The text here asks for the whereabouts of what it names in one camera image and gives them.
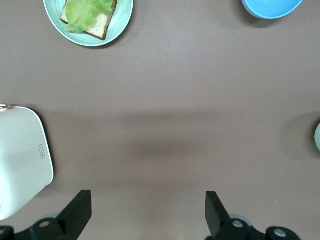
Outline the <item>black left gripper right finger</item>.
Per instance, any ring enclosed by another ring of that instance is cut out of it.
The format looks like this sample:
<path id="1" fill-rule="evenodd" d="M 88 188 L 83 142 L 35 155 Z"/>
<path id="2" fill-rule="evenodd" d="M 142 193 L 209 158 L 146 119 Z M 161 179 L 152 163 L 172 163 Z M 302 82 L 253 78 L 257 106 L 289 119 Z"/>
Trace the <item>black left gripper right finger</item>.
<path id="1" fill-rule="evenodd" d="M 231 217 L 215 191 L 206 192 L 205 219 L 210 232 L 206 240 L 266 240 L 244 219 Z"/>

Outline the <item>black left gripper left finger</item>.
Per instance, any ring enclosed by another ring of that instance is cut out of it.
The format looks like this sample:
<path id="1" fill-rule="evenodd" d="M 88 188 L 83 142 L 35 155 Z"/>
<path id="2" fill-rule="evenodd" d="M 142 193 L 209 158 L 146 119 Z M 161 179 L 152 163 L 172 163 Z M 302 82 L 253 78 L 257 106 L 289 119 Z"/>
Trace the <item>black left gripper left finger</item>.
<path id="1" fill-rule="evenodd" d="M 57 217 L 35 223 L 30 228 L 31 240 L 77 240 L 91 217 L 91 191 L 82 190 Z"/>

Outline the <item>pale green bowl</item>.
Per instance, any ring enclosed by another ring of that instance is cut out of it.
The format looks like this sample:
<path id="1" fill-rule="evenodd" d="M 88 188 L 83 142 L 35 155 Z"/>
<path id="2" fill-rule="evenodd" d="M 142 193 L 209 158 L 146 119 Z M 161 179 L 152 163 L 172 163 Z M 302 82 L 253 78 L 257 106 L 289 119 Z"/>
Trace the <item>pale green bowl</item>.
<path id="1" fill-rule="evenodd" d="M 314 130 L 314 142 L 317 149 L 320 151 L 320 122 L 316 125 Z"/>

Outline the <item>blue bowl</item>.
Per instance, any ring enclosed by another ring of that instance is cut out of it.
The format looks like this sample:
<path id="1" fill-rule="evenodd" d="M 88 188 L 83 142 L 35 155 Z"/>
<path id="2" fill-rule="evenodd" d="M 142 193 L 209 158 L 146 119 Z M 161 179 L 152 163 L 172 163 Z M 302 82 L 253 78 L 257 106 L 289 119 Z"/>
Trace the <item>blue bowl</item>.
<path id="1" fill-rule="evenodd" d="M 262 20 L 275 20 L 292 13 L 304 0 L 241 0 L 252 16 Z"/>

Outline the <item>cream white toaster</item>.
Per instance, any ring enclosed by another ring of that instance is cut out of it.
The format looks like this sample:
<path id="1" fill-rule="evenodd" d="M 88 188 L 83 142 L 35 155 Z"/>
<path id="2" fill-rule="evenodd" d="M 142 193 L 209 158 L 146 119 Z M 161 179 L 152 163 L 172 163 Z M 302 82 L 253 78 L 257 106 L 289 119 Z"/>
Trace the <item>cream white toaster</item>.
<path id="1" fill-rule="evenodd" d="M 0 221 L 16 214 L 53 179 L 50 148 L 38 114 L 0 103 Z"/>

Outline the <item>brown table cover cloth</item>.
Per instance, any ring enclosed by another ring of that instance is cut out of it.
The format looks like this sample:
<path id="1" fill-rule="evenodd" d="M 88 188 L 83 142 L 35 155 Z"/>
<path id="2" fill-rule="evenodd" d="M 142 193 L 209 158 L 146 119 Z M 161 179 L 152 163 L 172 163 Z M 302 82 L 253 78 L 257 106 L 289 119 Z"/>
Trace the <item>brown table cover cloth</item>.
<path id="1" fill-rule="evenodd" d="M 264 232 L 320 240 L 320 0 L 257 19 L 241 0 L 134 0 L 88 48 L 42 0 L 0 0 L 0 103 L 35 110 L 54 180 L 17 232 L 91 190 L 79 240 L 205 240 L 207 191 Z"/>

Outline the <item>pale green plate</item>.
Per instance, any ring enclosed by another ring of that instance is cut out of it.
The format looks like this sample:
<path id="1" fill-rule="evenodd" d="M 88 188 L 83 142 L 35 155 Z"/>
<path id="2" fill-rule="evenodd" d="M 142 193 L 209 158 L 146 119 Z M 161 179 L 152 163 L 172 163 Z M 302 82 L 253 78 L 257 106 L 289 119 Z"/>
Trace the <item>pale green plate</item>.
<path id="1" fill-rule="evenodd" d="M 130 22 L 134 0 L 117 0 L 115 12 L 106 31 L 106 39 L 101 40 L 87 33 L 72 33 L 65 30 L 66 24 L 60 19 L 66 0 L 43 0 L 44 8 L 52 25 L 69 41 L 84 47 L 100 47 L 116 40 Z"/>

